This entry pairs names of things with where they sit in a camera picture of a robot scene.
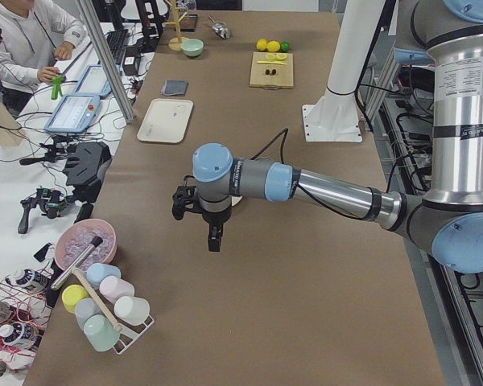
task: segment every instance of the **lemon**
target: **lemon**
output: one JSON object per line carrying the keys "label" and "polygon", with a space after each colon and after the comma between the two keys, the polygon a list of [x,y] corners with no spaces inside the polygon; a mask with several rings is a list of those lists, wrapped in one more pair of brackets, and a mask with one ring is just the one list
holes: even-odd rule
{"label": "lemon", "polygon": [[256,49],[258,51],[265,51],[267,45],[268,42],[266,41],[266,39],[258,39],[258,41],[256,42]]}
{"label": "lemon", "polygon": [[271,40],[266,45],[266,49],[268,50],[268,52],[277,52],[281,49],[281,43],[277,40]]}
{"label": "lemon", "polygon": [[281,43],[281,51],[288,52],[290,50],[290,44],[288,42]]}

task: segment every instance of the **pink bowl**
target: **pink bowl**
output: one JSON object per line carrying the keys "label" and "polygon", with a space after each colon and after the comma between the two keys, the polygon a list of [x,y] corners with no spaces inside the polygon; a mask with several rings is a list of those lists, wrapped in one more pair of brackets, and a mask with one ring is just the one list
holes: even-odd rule
{"label": "pink bowl", "polygon": [[94,236],[100,236],[103,242],[79,268],[86,271],[93,263],[110,263],[117,248],[113,227],[105,220],[87,219],[72,225],[57,241],[55,259],[59,268],[66,269],[89,245]]}

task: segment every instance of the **brown paper tabletop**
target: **brown paper tabletop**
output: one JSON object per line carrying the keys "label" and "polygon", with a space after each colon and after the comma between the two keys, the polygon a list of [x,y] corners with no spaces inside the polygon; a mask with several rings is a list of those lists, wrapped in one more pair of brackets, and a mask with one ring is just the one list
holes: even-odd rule
{"label": "brown paper tabletop", "polygon": [[[60,385],[437,385],[445,384],[403,240],[377,224],[306,203],[244,198],[225,224],[220,253],[207,251],[200,215],[171,215],[171,196],[191,173],[192,153],[220,142],[251,157],[288,127],[285,161],[383,189],[371,134],[363,143],[306,143],[301,106],[324,94],[337,34],[328,13],[210,14],[191,60],[168,49],[165,31],[94,217],[118,236],[113,263],[151,304],[155,325],[123,355],[95,352],[61,301],[26,386]],[[258,38],[286,40],[295,87],[249,87]],[[136,133],[165,80],[188,80],[194,108],[178,145]],[[279,144],[266,155],[279,159]]]}

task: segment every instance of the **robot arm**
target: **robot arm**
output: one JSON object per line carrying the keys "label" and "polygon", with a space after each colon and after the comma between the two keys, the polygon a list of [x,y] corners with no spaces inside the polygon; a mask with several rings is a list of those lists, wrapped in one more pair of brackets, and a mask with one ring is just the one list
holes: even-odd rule
{"label": "robot arm", "polygon": [[232,195],[301,199],[378,222],[456,271],[482,272],[483,0],[400,0],[399,12],[398,44],[426,48],[436,62],[433,174],[426,195],[383,193],[277,162],[233,158],[224,146],[207,144],[193,155],[197,186],[174,195],[176,219],[185,211],[201,213],[210,226],[209,249],[219,251]]}

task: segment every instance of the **person's hand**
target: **person's hand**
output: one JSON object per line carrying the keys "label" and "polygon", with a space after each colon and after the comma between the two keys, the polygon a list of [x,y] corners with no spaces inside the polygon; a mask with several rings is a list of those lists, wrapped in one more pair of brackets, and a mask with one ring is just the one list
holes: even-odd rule
{"label": "person's hand", "polygon": [[70,42],[63,42],[58,48],[56,48],[56,52],[54,52],[54,57],[58,60],[68,60],[72,58],[72,51],[75,48],[73,44]]}
{"label": "person's hand", "polygon": [[38,70],[38,79],[44,83],[51,83],[61,73],[57,67],[43,67]]}

